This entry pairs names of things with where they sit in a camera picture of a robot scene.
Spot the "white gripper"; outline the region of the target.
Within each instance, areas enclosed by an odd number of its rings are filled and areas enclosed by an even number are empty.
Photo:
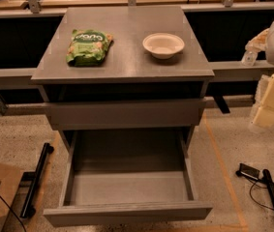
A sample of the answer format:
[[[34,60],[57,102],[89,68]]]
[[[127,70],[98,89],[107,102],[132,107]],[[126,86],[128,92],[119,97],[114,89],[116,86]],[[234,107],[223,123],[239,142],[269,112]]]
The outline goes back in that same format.
[[[247,42],[245,49],[256,53],[264,51],[266,49],[268,31],[269,29],[265,29],[254,36]],[[274,74],[270,77],[268,86],[261,100],[261,106],[253,118],[253,124],[260,128],[270,128],[274,125]]]

